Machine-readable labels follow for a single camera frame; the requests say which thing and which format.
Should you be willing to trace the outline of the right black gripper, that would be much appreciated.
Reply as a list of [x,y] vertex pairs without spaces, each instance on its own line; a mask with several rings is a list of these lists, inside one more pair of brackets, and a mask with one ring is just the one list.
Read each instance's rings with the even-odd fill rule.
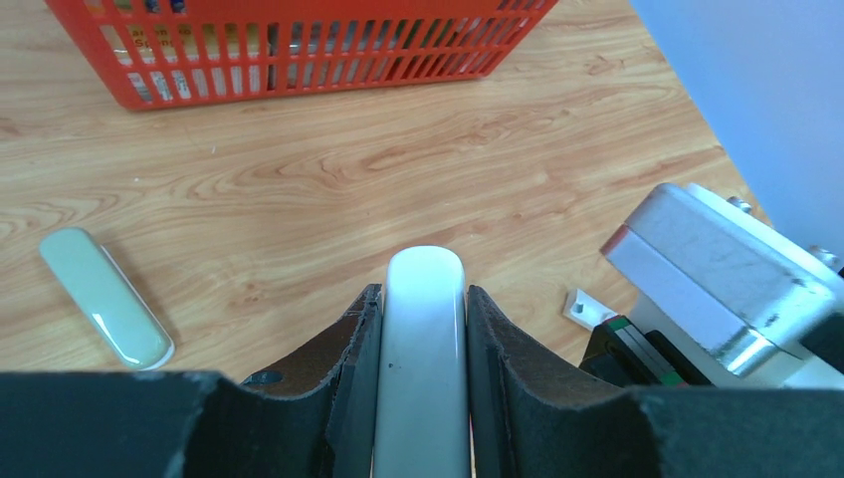
[[579,368],[620,387],[712,384],[662,333],[644,333],[625,316],[592,330]]

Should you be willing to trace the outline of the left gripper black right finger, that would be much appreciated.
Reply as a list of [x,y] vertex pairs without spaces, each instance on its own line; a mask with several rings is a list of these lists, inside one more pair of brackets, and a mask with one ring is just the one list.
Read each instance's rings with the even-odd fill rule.
[[839,477],[832,389],[620,388],[577,368],[468,290],[480,477]]

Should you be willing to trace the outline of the greenish white stapler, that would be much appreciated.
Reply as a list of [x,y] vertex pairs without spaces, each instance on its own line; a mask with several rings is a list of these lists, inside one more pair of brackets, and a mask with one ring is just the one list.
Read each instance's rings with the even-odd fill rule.
[[86,230],[62,228],[39,253],[119,361],[134,370],[166,364],[176,345],[110,252]]

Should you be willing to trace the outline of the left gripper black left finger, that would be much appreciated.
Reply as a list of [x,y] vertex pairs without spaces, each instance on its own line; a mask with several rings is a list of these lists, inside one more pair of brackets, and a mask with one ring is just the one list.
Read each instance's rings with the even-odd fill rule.
[[366,286],[242,382],[217,371],[3,372],[5,477],[366,477],[382,293]]

